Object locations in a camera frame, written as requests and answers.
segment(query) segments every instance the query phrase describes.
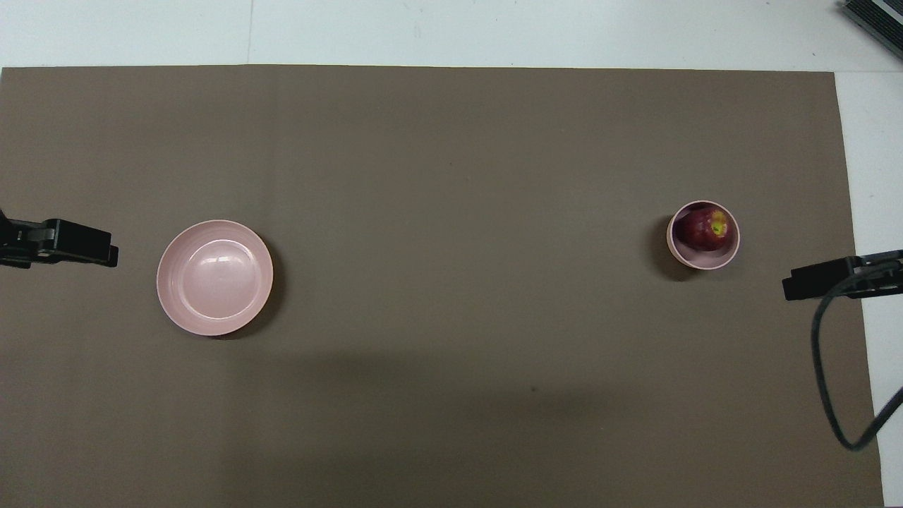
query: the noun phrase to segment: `red apple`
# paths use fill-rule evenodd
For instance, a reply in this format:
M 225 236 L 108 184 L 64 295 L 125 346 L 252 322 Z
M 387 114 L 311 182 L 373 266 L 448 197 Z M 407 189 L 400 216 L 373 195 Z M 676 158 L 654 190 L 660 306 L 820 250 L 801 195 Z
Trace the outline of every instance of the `red apple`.
M 697 250 L 718 250 L 733 236 L 728 214 L 717 206 L 707 206 L 687 213 L 675 224 L 677 239 Z

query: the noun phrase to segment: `white surface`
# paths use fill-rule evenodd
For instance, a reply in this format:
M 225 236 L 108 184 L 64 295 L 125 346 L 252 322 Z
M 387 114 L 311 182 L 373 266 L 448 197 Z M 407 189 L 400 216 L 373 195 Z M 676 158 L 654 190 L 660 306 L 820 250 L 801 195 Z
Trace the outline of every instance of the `white surface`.
M 903 74 L 838 73 L 835 79 L 856 251 L 903 249 Z M 862 301 L 876 412 L 903 386 L 901 308 L 903 295 Z M 888 420 L 878 442 L 885 504 L 903 504 L 903 413 Z
M 857 251 L 903 249 L 903 61 L 834 0 L 0 0 L 0 67 L 248 62 L 853 71 Z M 863 304 L 877 408 L 903 385 L 903 297 Z M 879 441 L 903 505 L 903 414 Z

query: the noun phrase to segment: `white table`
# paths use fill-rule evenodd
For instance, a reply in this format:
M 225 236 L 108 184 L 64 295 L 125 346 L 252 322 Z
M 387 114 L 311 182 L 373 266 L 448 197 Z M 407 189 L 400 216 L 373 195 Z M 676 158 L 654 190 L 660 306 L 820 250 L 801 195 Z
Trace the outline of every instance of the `white table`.
M 834 71 L 857 253 L 903 249 L 903 61 L 834 0 L 0 3 L 0 68 L 243 63 Z M 863 301 L 876 411 L 903 385 L 901 308 Z M 903 414 L 879 442 L 903 504 Z

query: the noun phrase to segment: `pink plate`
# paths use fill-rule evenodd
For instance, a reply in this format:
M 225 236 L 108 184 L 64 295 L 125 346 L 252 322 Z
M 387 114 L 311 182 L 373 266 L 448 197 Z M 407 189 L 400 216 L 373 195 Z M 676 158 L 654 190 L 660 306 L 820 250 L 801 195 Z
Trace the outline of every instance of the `pink plate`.
M 166 315 L 198 335 L 223 335 L 251 322 L 273 287 L 263 240 L 233 221 L 206 221 L 179 233 L 157 268 Z

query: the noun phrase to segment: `brown mat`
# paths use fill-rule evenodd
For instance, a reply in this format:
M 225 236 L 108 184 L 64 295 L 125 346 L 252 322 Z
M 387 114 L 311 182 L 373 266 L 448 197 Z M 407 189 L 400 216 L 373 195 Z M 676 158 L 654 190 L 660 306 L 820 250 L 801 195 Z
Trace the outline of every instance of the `brown mat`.
M 881 504 L 780 286 L 853 253 L 831 74 L 6 69 L 0 178 L 122 249 L 0 271 L 4 506 Z M 742 228 L 715 273 L 664 243 L 694 199 Z M 231 341 L 154 291 L 215 218 L 280 274 Z M 858 303 L 824 342 L 858 433 Z

